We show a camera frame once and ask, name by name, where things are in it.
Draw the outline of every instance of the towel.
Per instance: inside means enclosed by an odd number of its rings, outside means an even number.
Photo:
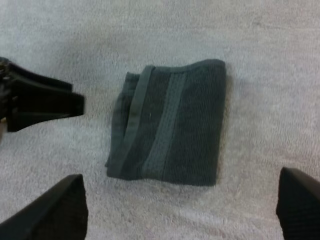
[[[128,73],[112,117],[107,175],[214,185],[225,96],[226,67],[217,59]]]

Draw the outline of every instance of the carpet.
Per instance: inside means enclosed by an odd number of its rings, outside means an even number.
[[[83,174],[88,240],[282,240],[283,166],[320,180],[320,5],[315,0],[1,0],[0,56],[70,82],[85,115],[0,143],[0,221]],[[127,72],[227,63],[217,183],[108,178],[112,111]]]

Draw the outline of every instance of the dark gray towel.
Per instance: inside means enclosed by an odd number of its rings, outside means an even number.
[[[220,60],[128,73],[112,118],[109,177],[214,185],[226,95]]]

